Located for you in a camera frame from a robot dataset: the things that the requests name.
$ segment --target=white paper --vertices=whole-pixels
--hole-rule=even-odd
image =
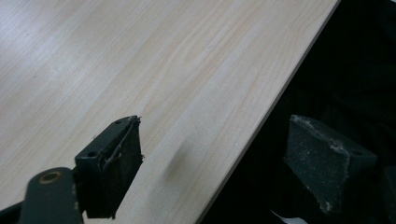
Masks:
[[[273,212],[277,217],[280,218],[280,220],[282,220],[286,224],[308,224],[303,219],[301,219],[299,217],[286,218],[286,217],[279,216],[277,213],[275,213],[272,210],[271,210],[271,212]]]

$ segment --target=light wood surface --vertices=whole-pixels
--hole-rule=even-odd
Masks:
[[[0,209],[138,115],[146,158],[111,223],[199,220],[336,4],[0,1]]]

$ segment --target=dark background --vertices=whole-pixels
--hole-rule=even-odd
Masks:
[[[396,3],[343,0],[203,223],[389,223],[380,174],[396,165]],[[284,162],[290,115],[318,119],[374,152],[349,215],[326,217]]]

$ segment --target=mounting hole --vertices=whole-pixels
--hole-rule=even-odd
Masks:
[[[97,154],[97,152],[90,152],[88,153],[88,157],[95,157]]]
[[[58,171],[50,172],[40,176],[40,184],[51,184],[61,177],[62,173]]]

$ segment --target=wood grain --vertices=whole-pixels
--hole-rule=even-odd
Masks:
[[[112,223],[196,222],[336,4],[1,1],[0,209],[138,115],[146,158]]]

